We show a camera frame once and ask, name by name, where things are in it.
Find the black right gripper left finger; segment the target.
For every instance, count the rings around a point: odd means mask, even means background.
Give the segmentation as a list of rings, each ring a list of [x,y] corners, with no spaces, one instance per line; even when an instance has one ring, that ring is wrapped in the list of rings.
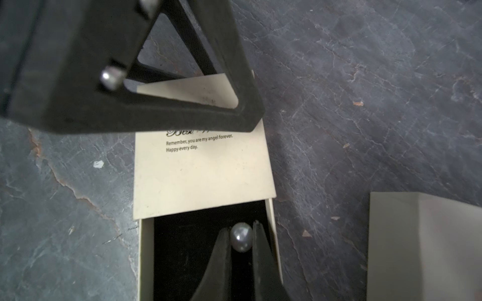
[[[231,300],[232,246],[228,228],[220,230],[203,278],[191,301]]]

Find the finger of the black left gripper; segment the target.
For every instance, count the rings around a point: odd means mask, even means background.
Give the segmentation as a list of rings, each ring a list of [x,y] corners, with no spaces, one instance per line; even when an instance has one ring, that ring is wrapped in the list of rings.
[[[125,87],[125,80],[178,78],[138,59],[159,15],[168,17],[203,74],[216,73],[179,1],[2,1],[1,117],[57,134],[254,130],[265,108],[230,3],[189,6],[238,98],[235,108]]]

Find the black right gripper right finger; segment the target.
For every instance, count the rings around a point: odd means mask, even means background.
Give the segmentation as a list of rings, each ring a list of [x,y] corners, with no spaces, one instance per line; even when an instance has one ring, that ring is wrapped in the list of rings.
[[[291,300],[281,282],[277,262],[271,252],[263,225],[259,221],[255,221],[252,229],[252,265],[255,300]]]

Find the white pearl earring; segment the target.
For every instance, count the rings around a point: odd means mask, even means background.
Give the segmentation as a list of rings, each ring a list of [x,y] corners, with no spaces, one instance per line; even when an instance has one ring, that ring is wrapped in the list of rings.
[[[230,230],[231,247],[239,253],[246,253],[253,246],[253,229],[244,222],[236,223]]]

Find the cream drawer-style jewelry box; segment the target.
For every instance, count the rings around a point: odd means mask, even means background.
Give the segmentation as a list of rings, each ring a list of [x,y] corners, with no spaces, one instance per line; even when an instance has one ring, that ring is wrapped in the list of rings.
[[[261,223],[279,261],[276,189],[262,122],[251,132],[138,132],[135,143],[138,300],[189,300],[218,232],[239,222]]]

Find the cream square gift box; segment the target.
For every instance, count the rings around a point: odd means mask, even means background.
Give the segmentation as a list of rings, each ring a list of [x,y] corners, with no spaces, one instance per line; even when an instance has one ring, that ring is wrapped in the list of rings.
[[[370,195],[367,300],[481,300],[481,208]]]

